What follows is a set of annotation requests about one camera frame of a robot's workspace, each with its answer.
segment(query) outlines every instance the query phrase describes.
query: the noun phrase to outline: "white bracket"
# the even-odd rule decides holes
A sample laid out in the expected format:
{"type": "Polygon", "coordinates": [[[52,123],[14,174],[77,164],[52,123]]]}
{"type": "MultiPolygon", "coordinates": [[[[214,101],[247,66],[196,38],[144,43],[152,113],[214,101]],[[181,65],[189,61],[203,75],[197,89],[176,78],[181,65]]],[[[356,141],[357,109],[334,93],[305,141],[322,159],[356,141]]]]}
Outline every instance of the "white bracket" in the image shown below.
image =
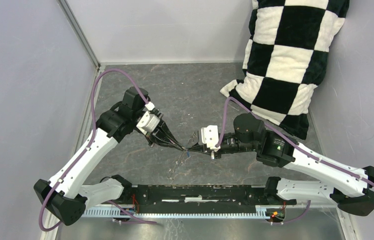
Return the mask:
{"type": "Polygon", "coordinates": [[[278,182],[277,195],[284,200],[312,200],[315,204],[337,204],[330,194],[334,187],[322,181],[295,181],[282,178],[278,182]]]}
{"type": "Polygon", "coordinates": [[[160,119],[154,115],[151,114],[149,111],[146,111],[141,117],[140,121],[137,124],[137,128],[146,135],[147,133],[152,133],[157,125],[159,124],[160,119]]]}
{"type": "Polygon", "coordinates": [[[219,141],[218,126],[209,125],[202,127],[199,131],[199,144],[206,145],[207,148],[217,152],[221,147],[216,147],[219,141]]]}
{"type": "Polygon", "coordinates": [[[83,197],[87,197],[85,209],[89,209],[97,204],[118,199],[121,196],[122,191],[122,184],[117,180],[110,178],[98,184],[83,185],[79,190],[79,194],[83,197]]]}

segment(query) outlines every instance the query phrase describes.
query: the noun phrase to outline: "checkered pillow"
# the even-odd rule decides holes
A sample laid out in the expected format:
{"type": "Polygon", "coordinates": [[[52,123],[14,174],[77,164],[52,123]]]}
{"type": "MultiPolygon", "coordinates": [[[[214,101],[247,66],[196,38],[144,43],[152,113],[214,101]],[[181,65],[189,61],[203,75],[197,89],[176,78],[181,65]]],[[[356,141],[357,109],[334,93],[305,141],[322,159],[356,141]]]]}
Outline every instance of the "checkered pillow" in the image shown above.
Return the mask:
{"type": "Polygon", "coordinates": [[[255,114],[306,139],[313,90],[324,79],[349,0],[253,0],[244,80],[221,89],[255,114]]]}

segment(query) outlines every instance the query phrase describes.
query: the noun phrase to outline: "enclosure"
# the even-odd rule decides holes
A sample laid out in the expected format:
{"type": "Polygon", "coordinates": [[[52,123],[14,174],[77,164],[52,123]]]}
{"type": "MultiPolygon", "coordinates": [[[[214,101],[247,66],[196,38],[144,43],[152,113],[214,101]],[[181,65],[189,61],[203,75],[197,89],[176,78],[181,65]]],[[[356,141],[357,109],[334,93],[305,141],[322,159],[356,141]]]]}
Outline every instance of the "enclosure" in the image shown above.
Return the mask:
{"type": "MultiPolygon", "coordinates": [[[[226,97],[220,89],[244,78],[249,21],[256,8],[252,2],[0,1],[0,239],[373,240],[374,211],[355,216],[335,204],[318,203],[299,221],[282,226],[245,218],[150,218],[160,223],[150,226],[82,217],[53,231],[38,228],[41,203],[32,187],[59,171],[87,139],[90,92],[105,70],[122,69],[146,89],[182,144],[201,127],[222,125],[226,97]]],[[[307,138],[299,141],[343,164],[374,166],[373,1],[350,1],[329,53],[325,78],[306,113],[307,138]]],[[[121,74],[103,77],[94,100],[96,117],[121,101],[131,86],[121,74]]],[[[228,132],[242,113],[230,103],[228,132]]],[[[262,186],[272,176],[314,179],[263,165],[255,156],[210,159],[192,152],[187,158],[175,149],[151,148],[144,136],[130,134],[85,184],[116,174],[134,185],[162,186],[262,186]]],[[[300,201],[289,205],[286,218],[298,216],[305,206],[300,201]]],[[[44,224],[56,222],[46,211],[44,224]]]]}

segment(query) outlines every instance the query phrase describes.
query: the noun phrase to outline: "white cable clip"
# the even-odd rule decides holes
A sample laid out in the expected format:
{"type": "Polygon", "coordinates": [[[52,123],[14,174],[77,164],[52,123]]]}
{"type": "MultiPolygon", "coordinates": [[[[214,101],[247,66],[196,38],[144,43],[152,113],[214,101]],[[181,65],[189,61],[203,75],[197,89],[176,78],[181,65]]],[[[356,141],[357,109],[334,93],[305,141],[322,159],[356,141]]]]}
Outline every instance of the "white cable clip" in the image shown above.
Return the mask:
{"type": "Polygon", "coordinates": [[[148,102],[148,104],[145,105],[147,110],[152,111],[154,109],[154,104],[152,102],[148,102]]]}

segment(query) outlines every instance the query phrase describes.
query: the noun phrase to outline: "metal frame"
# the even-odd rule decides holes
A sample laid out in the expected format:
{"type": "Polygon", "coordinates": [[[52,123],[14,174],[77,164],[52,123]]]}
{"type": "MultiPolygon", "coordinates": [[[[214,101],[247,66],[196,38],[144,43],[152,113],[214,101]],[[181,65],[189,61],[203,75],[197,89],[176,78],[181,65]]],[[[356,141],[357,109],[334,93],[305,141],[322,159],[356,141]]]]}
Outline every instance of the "metal frame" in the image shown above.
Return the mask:
{"type": "MultiPolygon", "coordinates": [[[[132,207],[131,205],[120,205],[122,208],[132,207]]],[[[180,219],[269,219],[266,216],[266,208],[256,207],[255,213],[134,213],[138,218],[180,218],[180,219]]],[[[130,218],[121,211],[110,204],[98,204],[85,210],[83,218],[130,218]]]]}
{"type": "MultiPolygon", "coordinates": [[[[310,109],[310,108],[309,108],[309,115],[308,116],[310,117],[311,121],[314,123],[315,121],[313,121],[313,120],[315,118],[313,117],[313,112],[312,112],[312,109],[310,109]]],[[[325,149],[322,146],[322,141],[319,138],[319,131],[316,128],[316,125],[314,125],[314,128],[315,128],[315,132],[316,132],[316,138],[318,139],[319,146],[321,147],[321,154],[325,155],[325,149]]],[[[338,213],[338,217],[340,218],[341,228],[343,229],[344,237],[346,238],[346,240],[359,240],[359,239],[361,239],[359,237],[358,228],[355,227],[356,223],[353,221],[354,216],[352,216],[352,215],[350,215],[346,212],[343,212],[340,209],[337,209],[337,213],[338,213]]]]}
{"type": "MultiPolygon", "coordinates": [[[[100,67],[97,69],[93,81],[91,81],[91,86],[90,88],[92,89],[93,82],[97,78],[97,76],[100,75],[105,69],[105,66],[100,67]]],[[[98,92],[100,91],[100,86],[101,86],[101,81],[97,85],[97,90],[94,98],[94,104],[97,103],[97,98],[98,98],[98,92]]],[[[89,131],[90,131],[90,125],[92,121],[92,116],[91,116],[91,106],[90,106],[90,95],[86,99],[85,103],[85,112],[84,112],[84,117],[82,120],[81,128],[79,130],[79,136],[78,139],[75,143],[74,148],[72,149],[72,152],[75,154],[76,151],[83,145],[83,143],[87,140],[89,131]]],[[[50,213],[48,210],[45,211],[45,217],[44,217],[44,226],[46,228],[50,228],[54,226],[57,222],[59,222],[59,219],[56,218],[52,213],[50,213]]],[[[57,231],[59,227],[56,227],[52,231],[42,231],[40,235],[40,240],[55,240],[57,236],[57,231]]]]}
{"type": "Polygon", "coordinates": [[[78,21],[76,20],[72,10],[69,7],[69,4],[66,0],[57,0],[59,6],[62,8],[63,13],[65,14],[66,18],[68,19],[69,24],[71,25],[73,31],[75,32],[77,38],[81,42],[82,46],[84,47],[85,51],[88,54],[91,62],[96,68],[100,67],[100,62],[98,61],[97,57],[94,54],[93,49],[91,48],[90,44],[87,41],[87,38],[84,35],[81,27],[79,26],[78,21]]]}

